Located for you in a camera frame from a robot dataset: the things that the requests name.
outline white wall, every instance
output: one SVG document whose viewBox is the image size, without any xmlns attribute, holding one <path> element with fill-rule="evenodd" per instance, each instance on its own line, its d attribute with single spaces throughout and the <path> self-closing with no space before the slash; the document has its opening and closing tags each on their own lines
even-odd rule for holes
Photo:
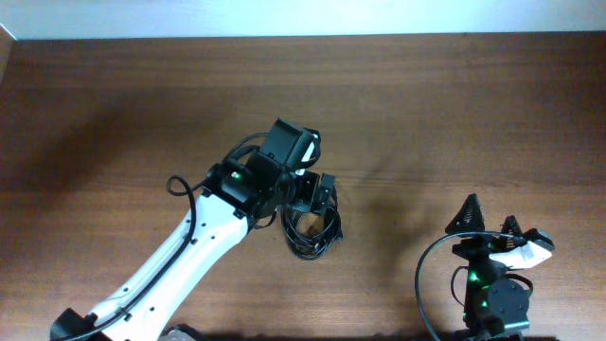
<svg viewBox="0 0 606 341">
<path fill-rule="evenodd" d="M 606 29 L 604 0 L 0 0 L 18 39 Z"/>
</svg>

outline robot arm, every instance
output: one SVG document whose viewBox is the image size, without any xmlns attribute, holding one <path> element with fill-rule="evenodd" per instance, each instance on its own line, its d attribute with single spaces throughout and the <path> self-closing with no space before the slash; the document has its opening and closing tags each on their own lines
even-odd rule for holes
<svg viewBox="0 0 606 341">
<path fill-rule="evenodd" d="M 242 145 L 265 136 L 261 146 Z M 305 171 L 320 156 L 317 131 L 279 119 L 268 134 L 253 135 L 214 165 L 196 188 L 186 187 L 191 209 L 169 238 L 121 287 L 86 317 L 67 309 L 51 327 L 51 340 L 156 340 L 206 271 L 257 222 L 280 206 L 323 215 L 333 191 L 331 175 Z M 245 164 L 240 159 L 250 154 Z"/>
</svg>

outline brown wooden surface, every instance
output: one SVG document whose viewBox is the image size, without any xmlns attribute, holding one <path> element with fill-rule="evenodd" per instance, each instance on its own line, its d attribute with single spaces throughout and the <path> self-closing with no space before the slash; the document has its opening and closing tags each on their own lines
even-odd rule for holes
<svg viewBox="0 0 606 341">
<path fill-rule="evenodd" d="M 247 335 L 423 332 L 417 260 L 476 192 L 554 239 L 529 335 L 599 340 L 606 324 L 606 35 L 411 35 L 18 42 L 0 88 L 0 339 L 44 340 L 86 314 L 187 211 L 242 137 L 285 117 L 322 133 L 345 240 L 293 257 L 279 224 L 227 253 L 171 324 Z M 444 245 L 422 292 L 464 327 Z M 462 295 L 462 280 L 457 288 Z"/>
</svg>

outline wooden table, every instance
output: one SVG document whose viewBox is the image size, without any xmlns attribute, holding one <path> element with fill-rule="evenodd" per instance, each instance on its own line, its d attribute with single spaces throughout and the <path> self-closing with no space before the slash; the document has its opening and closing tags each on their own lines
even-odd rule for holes
<svg viewBox="0 0 606 341">
<path fill-rule="evenodd" d="M 17 42 L 0 87 L 0 339 L 86 314 L 187 212 L 168 177 L 200 181 L 277 117 L 322 133 L 344 241 L 305 262 L 279 224 L 253 231 L 171 325 L 424 332 L 417 260 L 475 192 L 488 229 L 515 214 L 557 246 L 524 273 L 526 334 L 602 339 L 605 58 L 604 33 Z M 422 275 L 441 331 L 464 328 L 460 264 L 444 245 Z"/>
</svg>

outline white plastic part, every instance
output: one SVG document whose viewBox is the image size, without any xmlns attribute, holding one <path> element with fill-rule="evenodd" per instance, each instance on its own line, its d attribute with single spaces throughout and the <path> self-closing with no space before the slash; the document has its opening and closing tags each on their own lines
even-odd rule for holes
<svg viewBox="0 0 606 341">
<path fill-rule="evenodd" d="M 551 257 L 551 252 L 534 242 L 527 242 L 511 251 L 489 255 L 491 260 L 502 262 L 511 270 L 529 269 Z"/>
<path fill-rule="evenodd" d="M 196 199 L 196 229 L 193 239 L 179 259 L 129 313 L 103 332 L 112 340 L 157 340 L 183 300 L 206 271 L 248 233 L 245 218 L 234 216 L 235 208 L 215 195 Z M 143 266 L 115 293 L 100 302 L 91 313 L 98 316 L 96 325 L 124 307 L 157 274 L 179 248 L 189 230 L 191 211 L 168 239 Z"/>
<path fill-rule="evenodd" d="M 310 161 L 310 159 L 312 158 L 312 153 L 313 153 L 313 149 L 315 148 L 315 145 L 312 143 L 310 143 L 310 146 L 307 148 L 307 150 L 305 151 L 305 154 L 303 154 L 303 158 L 301 159 L 302 162 L 307 162 Z M 300 169 L 294 172 L 296 175 L 303 175 L 305 174 L 305 170 L 304 169 Z"/>
</svg>

